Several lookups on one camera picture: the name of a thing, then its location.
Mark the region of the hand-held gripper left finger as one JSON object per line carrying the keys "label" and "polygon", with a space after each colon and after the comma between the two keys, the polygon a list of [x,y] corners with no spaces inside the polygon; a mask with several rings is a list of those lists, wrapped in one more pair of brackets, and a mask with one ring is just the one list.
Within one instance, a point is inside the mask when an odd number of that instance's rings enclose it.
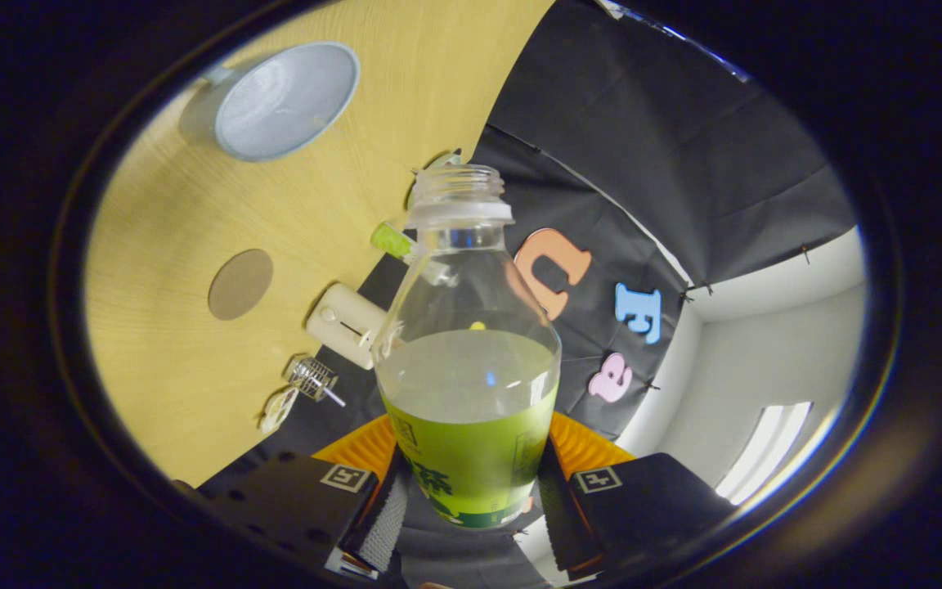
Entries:
{"label": "hand-held gripper left finger", "polygon": [[408,478],[392,422],[381,416],[313,455],[277,452],[194,499],[233,532],[313,573],[381,578],[395,560]]}

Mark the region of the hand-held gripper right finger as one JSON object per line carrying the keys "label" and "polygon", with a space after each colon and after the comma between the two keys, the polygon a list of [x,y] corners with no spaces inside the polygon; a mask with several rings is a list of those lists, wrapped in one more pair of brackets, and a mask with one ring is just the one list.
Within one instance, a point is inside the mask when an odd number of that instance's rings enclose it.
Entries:
{"label": "hand-held gripper right finger", "polygon": [[560,413],[537,482],[554,558],[572,578],[651,565],[737,509],[665,452],[633,457]]}

